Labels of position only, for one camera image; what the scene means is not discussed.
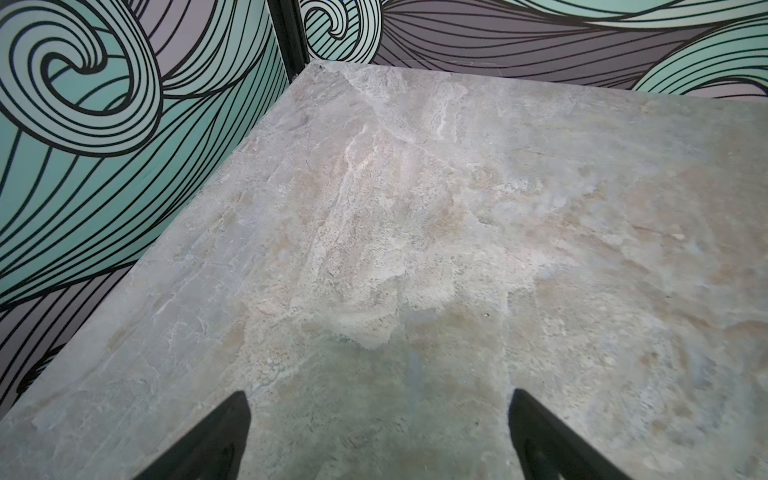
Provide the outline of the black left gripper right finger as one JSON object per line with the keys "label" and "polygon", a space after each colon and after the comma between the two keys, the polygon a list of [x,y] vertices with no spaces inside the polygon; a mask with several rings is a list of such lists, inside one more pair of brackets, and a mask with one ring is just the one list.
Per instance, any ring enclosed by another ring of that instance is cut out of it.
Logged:
{"label": "black left gripper right finger", "polygon": [[514,390],[508,426],[526,479],[630,479],[524,389]]}

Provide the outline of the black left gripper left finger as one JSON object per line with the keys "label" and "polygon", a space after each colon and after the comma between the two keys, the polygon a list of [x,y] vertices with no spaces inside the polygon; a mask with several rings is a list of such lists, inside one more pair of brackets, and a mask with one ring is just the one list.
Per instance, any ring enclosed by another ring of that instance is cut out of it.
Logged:
{"label": "black left gripper left finger", "polygon": [[246,394],[236,391],[135,480],[236,479],[250,423],[251,411]]}

